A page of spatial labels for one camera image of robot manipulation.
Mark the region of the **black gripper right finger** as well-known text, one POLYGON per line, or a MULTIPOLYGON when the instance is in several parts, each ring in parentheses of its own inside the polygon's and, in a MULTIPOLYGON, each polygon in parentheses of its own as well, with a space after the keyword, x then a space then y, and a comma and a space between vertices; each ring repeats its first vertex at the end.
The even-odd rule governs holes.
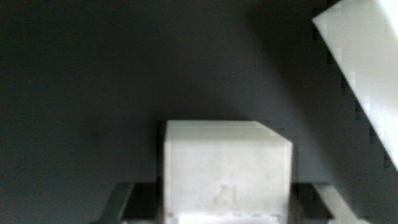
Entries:
POLYGON ((355 215, 331 185, 291 185, 291 224, 371 224, 355 215))

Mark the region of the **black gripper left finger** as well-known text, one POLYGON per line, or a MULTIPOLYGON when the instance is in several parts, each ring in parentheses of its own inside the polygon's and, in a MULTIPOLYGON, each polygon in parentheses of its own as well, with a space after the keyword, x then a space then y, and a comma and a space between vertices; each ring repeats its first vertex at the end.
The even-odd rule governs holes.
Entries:
POLYGON ((118 183, 90 224, 156 224, 156 184, 118 183))

